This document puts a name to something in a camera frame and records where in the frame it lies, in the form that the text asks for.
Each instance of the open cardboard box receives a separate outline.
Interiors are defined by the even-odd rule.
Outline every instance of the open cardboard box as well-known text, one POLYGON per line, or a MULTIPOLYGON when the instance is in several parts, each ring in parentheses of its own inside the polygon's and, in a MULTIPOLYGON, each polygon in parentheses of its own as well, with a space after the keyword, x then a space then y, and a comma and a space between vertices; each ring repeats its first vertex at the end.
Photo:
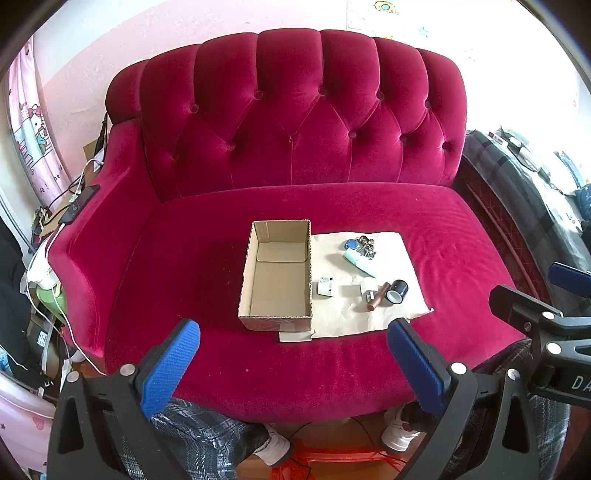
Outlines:
POLYGON ((309 331, 311 278, 309 220, 253 222, 238 317, 249 330, 309 331))

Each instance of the hello kitty curtain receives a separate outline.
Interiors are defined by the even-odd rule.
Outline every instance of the hello kitty curtain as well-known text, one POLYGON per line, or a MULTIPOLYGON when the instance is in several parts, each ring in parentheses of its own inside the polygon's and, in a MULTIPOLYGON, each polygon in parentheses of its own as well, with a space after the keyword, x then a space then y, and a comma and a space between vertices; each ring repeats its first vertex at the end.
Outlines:
POLYGON ((33 38, 10 67, 8 107, 22 163, 37 196, 47 206, 68 188, 71 180, 53 148, 39 103, 33 38))

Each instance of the sofa armrest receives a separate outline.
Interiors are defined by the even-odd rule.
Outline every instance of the sofa armrest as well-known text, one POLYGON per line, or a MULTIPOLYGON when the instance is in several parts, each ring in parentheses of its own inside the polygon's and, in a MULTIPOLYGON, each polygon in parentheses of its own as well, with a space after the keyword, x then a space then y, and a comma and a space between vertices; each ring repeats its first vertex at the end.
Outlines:
POLYGON ((113 126, 105 166, 93 183, 100 189, 59 233, 49 263, 63 285, 76 342, 102 364, 119 283, 144 226, 161 205, 139 120, 113 126))

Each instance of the black tape roll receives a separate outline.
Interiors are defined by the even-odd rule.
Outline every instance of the black tape roll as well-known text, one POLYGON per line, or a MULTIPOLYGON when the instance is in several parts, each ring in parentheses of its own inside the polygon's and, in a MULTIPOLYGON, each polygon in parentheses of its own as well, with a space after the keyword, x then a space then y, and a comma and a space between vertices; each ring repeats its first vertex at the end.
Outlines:
POLYGON ((386 292, 386 298, 398 305, 402 303, 408 292, 408 284, 404 280, 394 280, 392 287, 386 292))

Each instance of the blue gripper pad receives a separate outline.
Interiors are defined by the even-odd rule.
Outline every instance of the blue gripper pad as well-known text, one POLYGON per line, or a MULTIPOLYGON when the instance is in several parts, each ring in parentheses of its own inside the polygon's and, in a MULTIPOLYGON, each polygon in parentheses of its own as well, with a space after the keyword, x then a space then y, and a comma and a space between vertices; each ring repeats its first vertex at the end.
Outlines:
POLYGON ((405 319, 390 322, 387 341, 421 408, 440 418, 447 407, 446 393, 451 384, 443 362, 405 319))
POLYGON ((199 325, 183 319, 164 343, 146 355, 135 380, 146 418, 164 410, 199 349, 199 340, 199 325))
POLYGON ((554 262, 548 268, 548 280, 552 285, 568 290, 580 297, 591 297, 591 275, 577 268, 554 262))

